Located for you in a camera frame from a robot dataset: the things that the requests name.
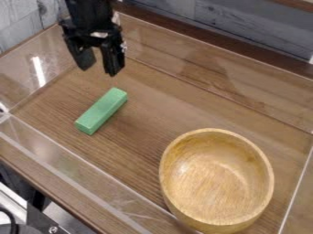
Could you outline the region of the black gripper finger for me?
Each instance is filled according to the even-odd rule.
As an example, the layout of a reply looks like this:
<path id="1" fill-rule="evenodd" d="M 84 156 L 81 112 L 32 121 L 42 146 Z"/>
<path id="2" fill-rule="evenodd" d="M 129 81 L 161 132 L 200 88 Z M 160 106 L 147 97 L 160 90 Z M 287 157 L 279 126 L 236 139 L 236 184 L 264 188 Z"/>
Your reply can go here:
<path id="1" fill-rule="evenodd" d="M 69 37 L 64 37 L 64 43 L 77 67 L 81 70 L 87 70 L 96 61 L 92 48 L 85 46 L 79 40 Z"/>
<path id="2" fill-rule="evenodd" d="M 124 67 L 124 45 L 121 41 L 104 40 L 100 44 L 105 73 L 115 77 Z"/>

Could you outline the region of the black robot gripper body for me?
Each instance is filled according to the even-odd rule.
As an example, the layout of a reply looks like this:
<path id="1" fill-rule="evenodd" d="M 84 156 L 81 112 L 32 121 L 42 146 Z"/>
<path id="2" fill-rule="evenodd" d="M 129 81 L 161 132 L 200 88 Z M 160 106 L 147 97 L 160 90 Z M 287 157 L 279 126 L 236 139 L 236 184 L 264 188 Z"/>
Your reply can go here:
<path id="1" fill-rule="evenodd" d="M 120 25 L 109 0 L 64 0 L 69 17 L 60 20 L 64 43 L 69 49 L 123 49 Z"/>

